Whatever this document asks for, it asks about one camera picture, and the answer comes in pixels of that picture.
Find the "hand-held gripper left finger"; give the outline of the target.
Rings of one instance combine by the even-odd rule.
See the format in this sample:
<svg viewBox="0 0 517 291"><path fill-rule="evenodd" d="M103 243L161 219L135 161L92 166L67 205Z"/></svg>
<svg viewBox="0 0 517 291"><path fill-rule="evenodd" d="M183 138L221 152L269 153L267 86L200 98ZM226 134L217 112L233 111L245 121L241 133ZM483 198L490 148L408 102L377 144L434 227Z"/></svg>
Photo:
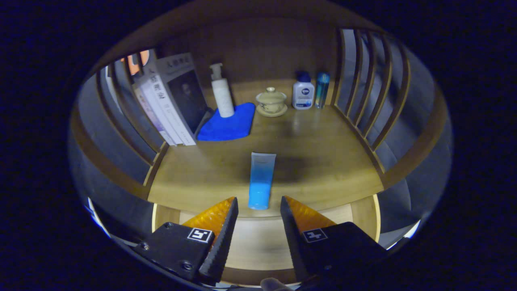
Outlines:
<svg viewBox="0 0 517 291"><path fill-rule="evenodd" d="M134 251L184 280L214 286L221 281L238 217L238 200L229 197L183 224L163 223Z"/></svg>

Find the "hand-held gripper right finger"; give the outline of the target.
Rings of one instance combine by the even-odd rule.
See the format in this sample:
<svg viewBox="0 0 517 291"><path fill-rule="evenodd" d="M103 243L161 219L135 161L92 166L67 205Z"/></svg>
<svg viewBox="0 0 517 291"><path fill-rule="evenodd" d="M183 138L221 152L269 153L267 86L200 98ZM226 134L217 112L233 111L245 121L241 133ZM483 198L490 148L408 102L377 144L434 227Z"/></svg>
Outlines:
<svg viewBox="0 0 517 291"><path fill-rule="evenodd" d="M303 283L344 283L388 256L353 222L335 223L289 196L280 212L296 279Z"/></svg>

